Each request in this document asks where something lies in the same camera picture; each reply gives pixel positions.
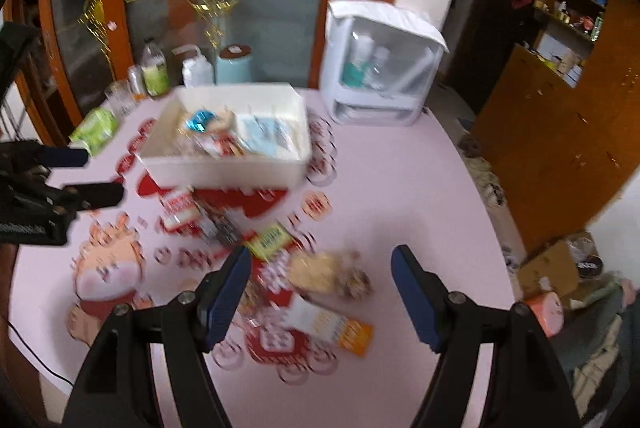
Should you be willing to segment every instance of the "light blue container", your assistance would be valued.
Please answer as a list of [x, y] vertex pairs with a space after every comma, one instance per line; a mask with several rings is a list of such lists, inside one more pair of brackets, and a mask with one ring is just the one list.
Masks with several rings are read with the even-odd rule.
[[225, 47], [216, 59], [216, 84], [254, 82], [253, 61], [249, 46], [233, 44]]

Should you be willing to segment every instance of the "cardboard box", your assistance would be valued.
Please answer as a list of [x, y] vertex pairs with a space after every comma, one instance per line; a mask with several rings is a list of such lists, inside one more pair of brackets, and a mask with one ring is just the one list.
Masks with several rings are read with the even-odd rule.
[[580, 283], [578, 269], [567, 245], [567, 240], [591, 237], [586, 231], [572, 233], [540, 253], [518, 270], [518, 282], [524, 299], [533, 298], [548, 291], [559, 297], [574, 291]]

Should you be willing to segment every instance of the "blue snack wrapper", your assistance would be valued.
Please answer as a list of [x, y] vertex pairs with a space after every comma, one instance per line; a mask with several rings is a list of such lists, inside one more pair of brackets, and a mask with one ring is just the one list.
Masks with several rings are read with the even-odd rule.
[[207, 123], [215, 117], [215, 113], [207, 111], [206, 109], [201, 109], [193, 113], [191, 118], [187, 119], [186, 126], [188, 129], [195, 132], [205, 132], [207, 130]]

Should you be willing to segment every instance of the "green bottle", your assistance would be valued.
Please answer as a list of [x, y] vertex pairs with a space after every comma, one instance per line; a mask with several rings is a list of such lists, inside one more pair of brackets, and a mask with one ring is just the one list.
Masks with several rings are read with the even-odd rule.
[[140, 60], [146, 91], [152, 98], [161, 98], [171, 90], [166, 59], [153, 37], [145, 39], [145, 49]]

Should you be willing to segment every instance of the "wooden cabinet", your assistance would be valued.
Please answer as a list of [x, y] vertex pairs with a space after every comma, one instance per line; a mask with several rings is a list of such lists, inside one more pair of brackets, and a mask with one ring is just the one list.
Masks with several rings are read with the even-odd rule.
[[584, 225], [640, 164], [640, 4], [609, 0], [575, 89], [516, 47], [472, 134], [527, 249]]

